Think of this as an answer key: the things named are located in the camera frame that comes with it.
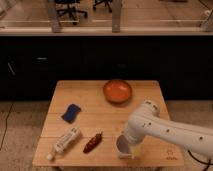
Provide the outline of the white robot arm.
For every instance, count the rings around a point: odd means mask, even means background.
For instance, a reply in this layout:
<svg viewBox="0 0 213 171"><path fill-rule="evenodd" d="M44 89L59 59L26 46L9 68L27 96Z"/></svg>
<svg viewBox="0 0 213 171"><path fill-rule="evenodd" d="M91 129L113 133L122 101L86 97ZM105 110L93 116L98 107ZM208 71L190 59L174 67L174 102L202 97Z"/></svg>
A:
<svg viewBox="0 0 213 171"><path fill-rule="evenodd" d="M213 129L161 119L159 113L154 101L144 100L124 127L128 143L136 145L149 135L213 158Z"/></svg>

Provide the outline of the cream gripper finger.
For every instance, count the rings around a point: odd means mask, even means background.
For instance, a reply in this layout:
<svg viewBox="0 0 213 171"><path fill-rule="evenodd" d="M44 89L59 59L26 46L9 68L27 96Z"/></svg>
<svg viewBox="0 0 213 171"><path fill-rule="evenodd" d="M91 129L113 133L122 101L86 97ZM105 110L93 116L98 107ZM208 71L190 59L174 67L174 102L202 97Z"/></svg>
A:
<svg viewBox="0 0 213 171"><path fill-rule="evenodd" d="M133 158L139 158L141 155L141 145L137 144L132 147L132 157Z"/></svg>

